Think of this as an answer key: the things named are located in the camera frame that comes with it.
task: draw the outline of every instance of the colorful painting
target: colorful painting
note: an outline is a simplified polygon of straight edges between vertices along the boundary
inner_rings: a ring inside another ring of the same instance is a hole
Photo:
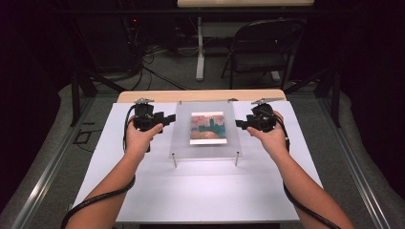
[[[192,113],[190,144],[225,144],[223,112]]]

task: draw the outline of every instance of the controller cable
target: controller cable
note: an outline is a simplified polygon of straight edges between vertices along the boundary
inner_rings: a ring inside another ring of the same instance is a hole
[[[287,131],[286,131],[286,126],[284,125],[283,119],[281,117],[279,117],[276,114],[273,114],[276,117],[276,121],[278,124],[280,124],[280,126],[283,129],[284,135],[286,136],[286,147],[287,147],[287,151],[289,152],[289,138],[287,135]],[[298,202],[297,199],[295,199],[292,194],[289,192],[288,188],[286,187],[286,184],[283,182],[283,187],[284,187],[284,192],[286,193],[286,196],[288,198],[288,200],[298,209],[300,209],[301,211],[307,213],[308,215],[310,215],[312,218],[318,220],[319,222],[321,222],[322,224],[326,225],[327,227],[331,228],[331,229],[340,229],[339,226],[337,226],[336,224],[334,224],[333,222],[331,222],[328,219],[323,218],[322,216],[318,215],[317,213],[313,212],[312,210],[310,210],[309,208],[307,208],[306,206],[304,206],[303,204],[301,204],[300,202]]]
[[[132,112],[132,110],[135,109],[135,106],[136,106],[136,105],[134,105],[134,106],[132,106],[132,107],[130,108],[130,110],[128,111],[128,114],[127,114],[127,116],[126,116],[126,118],[125,118],[125,124],[124,124],[124,128],[125,128],[125,129],[124,129],[124,138],[123,138],[123,143],[122,143],[122,144],[123,144],[124,153],[125,153],[126,130],[127,130],[127,128],[128,128],[128,124],[129,124],[129,123],[128,123],[128,118],[129,118],[129,115],[130,115],[130,113]],[[73,209],[71,209],[71,210],[66,214],[66,216],[65,216],[65,217],[63,218],[63,220],[62,220],[62,223],[61,223],[60,228],[62,228],[62,229],[66,228],[66,225],[68,224],[69,219],[70,219],[74,214],[76,214],[78,211],[80,211],[81,209],[83,209],[83,208],[85,208],[85,207],[87,207],[87,206],[89,206],[89,205],[91,205],[91,204],[94,204],[94,203],[97,203],[97,202],[99,202],[99,201],[102,201],[102,200],[104,200],[104,199],[112,198],[112,197],[116,197],[116,196],[118,196],[118,195],[124,194],[124,193],[128,192],[128,190],[130,190],[130,189],[134,186],[134,184],[135,184],[135,175],[134,175],[134,177],[131,179],[131,181],[129,182],[129,184],[127,184],[125,187],[123,187],[123,188],[121,188],[121,189],[115,190],[115,191],[113,191],[113,192],[101,194],[101,195],[98,195],[98,196],[93,197],[93,198],[89,198],[89,199],[83,200],[81,203],[77,204],[76,207],[74,207]]]

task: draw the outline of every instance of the white table leg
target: white table leg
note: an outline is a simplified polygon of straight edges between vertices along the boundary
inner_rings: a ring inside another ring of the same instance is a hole
[[[197,62],[197,74],[196,79],[197,81],[203,81],[203,22],[202,19],[199,17],[199,25],[198,25],[198,32],[199,32],[199,58]]]

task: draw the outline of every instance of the handheld controller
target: handheld controller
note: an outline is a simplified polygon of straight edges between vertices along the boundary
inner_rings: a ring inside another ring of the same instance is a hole
[[[241,127],[242,130],[246,130],[250,126],[266,133],[273,130],[277,123],[277,116],[273,113],[271,106],[264,99],[252,104],[258,104],[252,108],[253,114],[246,116],[247,121],[235,120],[236,126]]]
[[[128,123],[128,116],[131,113],[132,110],[135,111],[135,117],[134,117],[134,126],[138,130],[142,132],[149,131],[152,129],[154,126],[158,125],[159,123],[163,124],[163,126],[168,126],[170,125],[171,122],[176,121],[176,115],[171,114],[167,117],[164,116],[164,112],[159,112],[153,114],[153,109],[154,106],[148,104],[149,102],[154,102],[153,99],[147,99],[147,98],[141,98],[138,99],[135,102],[135,105],[131,107],[131,109],[128,111],[127,115],[127,120],[125,121],[125,125]]]

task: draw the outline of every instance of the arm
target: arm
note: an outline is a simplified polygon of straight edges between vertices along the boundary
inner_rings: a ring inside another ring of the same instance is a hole
[[[274,130],[268,133],[252,127],[248,127],[247,131],[262,141],[265,150],[276,163],[288,190],[298,202],[341,228],[354,228],[337,202],[289,155],[286,137],[280,124],[277,123]],[[301,210],[297,208],[295,210],[305,228],[326,228]]]
[[[126,130],[126,153],[114,169],[97,185],[85,198],[89,199],[125,187],[134,177],[140,162],[149,146],[153,136],[163,128],[162,124],[156,125],[147,132],[138,131],[132,121]],[[89,205],[69,220],[66,228],[112,228],[125,194],[107,198]]]

